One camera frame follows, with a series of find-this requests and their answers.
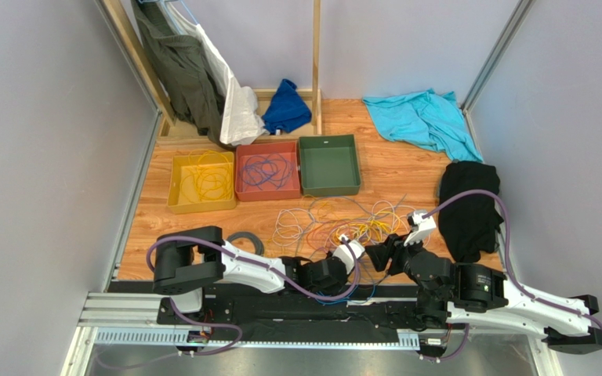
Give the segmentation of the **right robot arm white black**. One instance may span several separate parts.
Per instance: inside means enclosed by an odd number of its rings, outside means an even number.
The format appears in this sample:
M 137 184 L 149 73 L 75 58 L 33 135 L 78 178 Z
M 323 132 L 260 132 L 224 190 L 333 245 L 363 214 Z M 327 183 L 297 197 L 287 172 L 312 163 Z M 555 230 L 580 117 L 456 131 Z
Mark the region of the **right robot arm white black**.
M 597 298 L 554 297 L 517 287 L 498 270 L 455 263 L 390 235 L 368 245 L 366 255 L 378 272 L 404 274 L 418 287 L 404 322 L 416 331 L 453 325 L 485 326 L 527 334 L 553 351 L 584 355 L 602 350 L 602 329 L 593 322 Z

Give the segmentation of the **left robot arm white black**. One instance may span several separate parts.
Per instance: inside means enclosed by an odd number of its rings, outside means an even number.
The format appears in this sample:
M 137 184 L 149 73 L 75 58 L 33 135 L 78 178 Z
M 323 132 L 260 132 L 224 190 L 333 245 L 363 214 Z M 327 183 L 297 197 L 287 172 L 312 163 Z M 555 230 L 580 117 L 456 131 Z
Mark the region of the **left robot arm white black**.
M 166 295 L 181 313 L 198 313 L 204 289 L 226 281 L 274 294 L 293 288 L 311 298 L 334 302 L 345 299 L 357 286 L 347 281 L 359 277 L 358 260 L 365 249 L 356 240 L 342 238 L 327 258 L 267 258 L 243 251 L 223 239 L 218 226 L 160 236 L 146 253 L 154 274 L 153 292 Z

